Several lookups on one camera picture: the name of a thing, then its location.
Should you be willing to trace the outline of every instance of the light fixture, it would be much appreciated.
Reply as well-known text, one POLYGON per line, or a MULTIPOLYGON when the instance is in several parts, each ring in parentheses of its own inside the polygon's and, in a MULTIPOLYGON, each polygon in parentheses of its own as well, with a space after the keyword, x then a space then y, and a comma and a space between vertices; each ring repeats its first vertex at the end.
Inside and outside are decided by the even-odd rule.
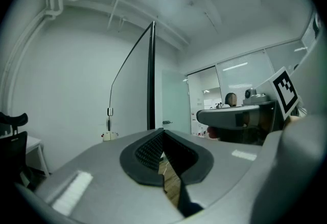
POLYGON ((297 52, 297 51, 300 51, 300 50, 306 50, 306 49, 307 49, 307 47, 299 48, 299 49, 294 50, 294 52, 297 52))
POLYGON ((228 70, 235 69, 235 68, 238 68, 240 66, 245 66, 245 65, 247 65, 247 62, 246 63, 242 63, 242 64, 238 64, 238 65, 235 65, 235 66, 231 66, 229 68, 223 69, 223 71, 228 71, 228 70))

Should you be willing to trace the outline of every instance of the desk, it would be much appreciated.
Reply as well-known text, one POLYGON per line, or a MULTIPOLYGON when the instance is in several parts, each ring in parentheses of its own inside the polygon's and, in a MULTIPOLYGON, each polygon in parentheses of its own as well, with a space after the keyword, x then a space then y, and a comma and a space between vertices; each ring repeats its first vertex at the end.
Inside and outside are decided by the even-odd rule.
POLYGON ((44 160, 44 156, 43 156, 43 152, 42 152, 42 146, 41 146, 41 140, 31 137, 31 136, 27 136, 27 143, 26 143, 26 154, 30 153, 32 150, 37 148, 37 154, 39 156, 40 162, 41 162, 41 166, 42 169, 46 175, 46 177, 49 177, 49 171, 48 171, 48 167, 46 166, 45 160, 44 160))

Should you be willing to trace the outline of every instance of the ceiling beam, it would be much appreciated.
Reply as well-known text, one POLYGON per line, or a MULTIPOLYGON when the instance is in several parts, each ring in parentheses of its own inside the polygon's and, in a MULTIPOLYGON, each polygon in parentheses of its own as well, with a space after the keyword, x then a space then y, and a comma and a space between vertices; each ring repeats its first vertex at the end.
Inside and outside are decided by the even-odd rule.
MULTIPOLYGON (((107 14, 111 14, 113 11, 113 6, 98 3, 98 2, 87 1, 87 0, 81 0, 81 1, 65 0, 65 6, 93 9, 93 10, 107 13, 107 14)), ((139 14, 126 12, 121 9, 116 9, 114 14, 115 14, 115 16, 117 16, 119 18, 123 18, 125 21, 130 22, 130 23, 132 23, 138 27, 141 27, 143 29, 146 29, 149 26, 149 21, 142 18, 139 14)), ((176 41, 174 39, 175 36, 172 36, 172 34, 167 33, 160 25, 157 27, 156 33, 157 33, 158 37, 160 37, 162 40, 164 40, 171 46, 175 47, 176 49, 178 49, 180 51, 184 50, 185 44, 176 41)))
MULTIPOLYGON (((81 1, 81 0, 66 0, 66 1, 67 2, 76 2, 76 1, 81 1)), ((157 22, 157 24, 159 24, 160 26, 162 26, 163 28, 168 30, 170 33, 172 33, 181 43, 185 44, 186 46, 188 46, 190 44, 190 39, 188 39, 188 38, 184 37, 183 35, 179 34, 176 30, 174 30, 172 27, 168 26, 162 20, 158 19, 156 16, 148 13, 147 11, 145 11, 141 7, 138 7, 137 5, 135 5, 132 2, 129 2, 129 1, 126 1, 126 0, 120 0, 120 2, 127 5, 127 6, 129 6, 129 7, 131 7, 131 8, 133 8, 134 10, 141 13, 142 15, 150 18, 151 21, 157 22)))

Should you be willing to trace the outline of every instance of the office chair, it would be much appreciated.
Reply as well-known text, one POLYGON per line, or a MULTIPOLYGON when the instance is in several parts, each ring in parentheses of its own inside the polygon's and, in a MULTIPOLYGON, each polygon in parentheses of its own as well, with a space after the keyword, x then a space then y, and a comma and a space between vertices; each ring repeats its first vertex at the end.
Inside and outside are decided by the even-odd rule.
POLYGON ((18 117, 6 116, 0 113, 0 123, 11 125, 13 135, 0 139, 0 165, 2 174, 9 180, 24 184, 22 178, 28 180, 27 186, 34 190, 35 177, 32 171, 26 165, 26 143, 27 132, 18 133, 17 127, 23 126, 28 122, 26 113, 18 117))
POLYGON ((27 167, 26 156, 27 132, 0 139, 0 164, 2 175, 9 180, 24 184, 21 174, 27 178, 30 189, 35 189, 34 175, 27 167))

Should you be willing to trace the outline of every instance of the door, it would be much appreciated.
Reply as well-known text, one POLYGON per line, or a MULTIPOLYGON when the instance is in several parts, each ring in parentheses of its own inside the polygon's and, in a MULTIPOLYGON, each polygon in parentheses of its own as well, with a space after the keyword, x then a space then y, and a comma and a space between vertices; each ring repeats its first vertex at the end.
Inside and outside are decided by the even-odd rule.
POLYGON ((178 72, 162 71, 162 126, 191 134, 189 87, 178 72))

